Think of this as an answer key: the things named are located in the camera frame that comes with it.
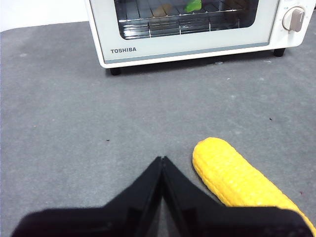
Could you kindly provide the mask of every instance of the corn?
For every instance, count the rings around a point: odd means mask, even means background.
[[[193,151],[193,166],[204,184],[226,206],[276,206],[294,210],[316,237],[315,227],[294,202],[228,142],[213,137],[198,142]]]

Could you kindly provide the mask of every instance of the white toaster oven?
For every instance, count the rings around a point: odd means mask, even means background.
[[[316,0],[86,0],[102,67],[261,50],[302,43]]]

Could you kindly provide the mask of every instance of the tabletop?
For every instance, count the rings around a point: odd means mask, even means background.
[[[316,224],[316,15],[303,44],[128,67],[99,66],[87,22],[1,33],[1,235],[30,212],[103,206],[157,156],[192,166],[231,143]],[[161,209],[158,236],[174,236]]]

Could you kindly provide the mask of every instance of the oven knob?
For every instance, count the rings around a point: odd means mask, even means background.
[[[301,7],[294,7],[290,9],[283,18],[283,27],[289,31],[301,31],[304,15],[305,11]]]

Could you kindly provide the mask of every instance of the green object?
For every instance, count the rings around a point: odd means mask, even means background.
[[[201,0],[190,0],[184,7],[185,12],[198,11],[202,8]]]

